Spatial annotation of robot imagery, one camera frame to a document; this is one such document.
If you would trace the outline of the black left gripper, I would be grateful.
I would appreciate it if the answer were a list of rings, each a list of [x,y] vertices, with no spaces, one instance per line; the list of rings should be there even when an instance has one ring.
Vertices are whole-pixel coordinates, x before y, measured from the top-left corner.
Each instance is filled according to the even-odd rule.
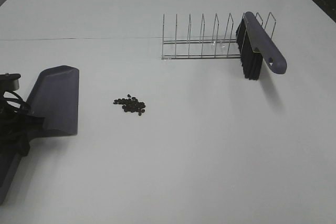
[[[13,150],[27,156],[32,139],[29,131],[43,131],[44,120],[22,111],[1,109],[1,151]]]

